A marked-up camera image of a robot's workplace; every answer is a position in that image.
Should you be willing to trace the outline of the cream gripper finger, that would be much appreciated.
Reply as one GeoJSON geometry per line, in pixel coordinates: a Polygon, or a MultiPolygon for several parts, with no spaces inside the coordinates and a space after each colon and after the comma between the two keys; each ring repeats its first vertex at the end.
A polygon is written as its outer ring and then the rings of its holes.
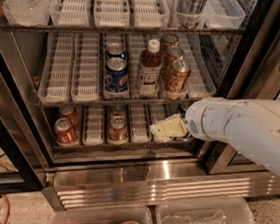
{"type": "Polygon", "coordinates": [[[159,138],[182,138],[187,133],[187,127],[180,113],[171,115],[163,120],[158,120],[150,125],[150,132],[159,138]]]}

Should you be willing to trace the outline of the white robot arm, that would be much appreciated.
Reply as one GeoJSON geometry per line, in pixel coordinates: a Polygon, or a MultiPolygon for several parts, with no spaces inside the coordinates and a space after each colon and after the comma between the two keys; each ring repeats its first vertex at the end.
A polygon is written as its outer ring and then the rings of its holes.
{"type": "Polygon", "coordinates": [[[280,177],[280,101],[201,99],[150,125],[157,137],[221,141],[280,177]]]}

